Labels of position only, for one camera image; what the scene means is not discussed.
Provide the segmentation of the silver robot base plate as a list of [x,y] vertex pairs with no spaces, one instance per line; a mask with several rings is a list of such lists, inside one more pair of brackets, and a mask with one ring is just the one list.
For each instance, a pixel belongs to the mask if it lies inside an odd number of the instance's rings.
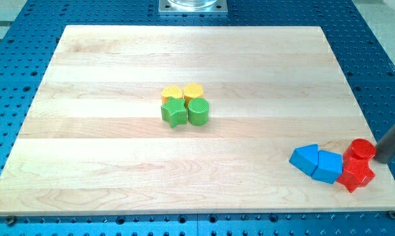
[[160,15],[226,15],[227,0],[159,0]]

